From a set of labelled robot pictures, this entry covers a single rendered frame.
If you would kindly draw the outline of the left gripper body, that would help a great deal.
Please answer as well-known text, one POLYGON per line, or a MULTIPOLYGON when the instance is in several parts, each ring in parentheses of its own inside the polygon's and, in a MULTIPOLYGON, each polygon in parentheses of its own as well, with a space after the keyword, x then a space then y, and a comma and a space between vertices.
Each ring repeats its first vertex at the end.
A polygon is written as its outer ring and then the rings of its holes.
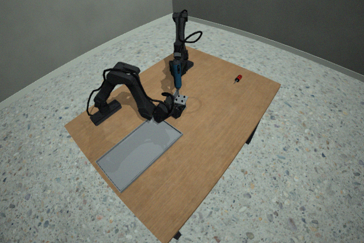
MULTIPOLYGON (((183 58, 181 57, 180 61, 180 66, 182 66, 182 63, 186 63, 186 71, 188 71, 188 62, 187 60, 183 60, 183 58)), ((173 60, 169 61, 169 64, 172 63, 173 60)))

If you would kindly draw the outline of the blue electric screwdriver barrel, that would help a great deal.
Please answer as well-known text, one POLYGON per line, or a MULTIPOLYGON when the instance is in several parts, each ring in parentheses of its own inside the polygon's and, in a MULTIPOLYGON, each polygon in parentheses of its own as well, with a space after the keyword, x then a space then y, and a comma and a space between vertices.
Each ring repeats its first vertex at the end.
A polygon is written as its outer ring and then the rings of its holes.
POLYGON ((178 90, 178 95, 179 95, 179 90, 181 88, 181 66, 180 66, 180 61, 179 60, 174 60, 172 62, 172 66, 173 66, 174 85, 175 85, 176 89, 178 90))

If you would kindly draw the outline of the red screwdriver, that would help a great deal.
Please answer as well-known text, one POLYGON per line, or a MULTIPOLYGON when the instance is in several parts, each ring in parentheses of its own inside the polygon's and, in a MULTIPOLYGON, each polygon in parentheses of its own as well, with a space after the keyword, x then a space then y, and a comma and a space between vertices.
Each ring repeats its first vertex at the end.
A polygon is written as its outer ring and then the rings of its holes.
MULTIPOLYGON (((238 75, 238 77, 235 79, 235 80, 236 80, 236 82, 239 82, 241 78, 242 78, 242 75, 238 75)), ((235 82, 235 83, 236 83, 236 82, 235 82)))

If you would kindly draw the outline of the grey l-shaped metal bracket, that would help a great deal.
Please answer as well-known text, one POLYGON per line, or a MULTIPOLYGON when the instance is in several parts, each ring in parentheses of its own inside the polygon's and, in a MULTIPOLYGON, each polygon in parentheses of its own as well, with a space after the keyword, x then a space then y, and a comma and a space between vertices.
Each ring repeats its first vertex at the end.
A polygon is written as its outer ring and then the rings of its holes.
POLYGON ((180 94, 180 97, 178 97, 178 90, 177 89, 175 90, 173 95, 175 96, 174 103, 180 104, 180 105, 185 105, 185 103, 186 103, 186 101, 188 99, 188 96, 185 96, 185 98, 184 98, 184 95, 180 94), (177 100, 176 100, 176 98, 177 98, 177 100), (183 102, 182 102, 182 100, 183 100, 183 102))

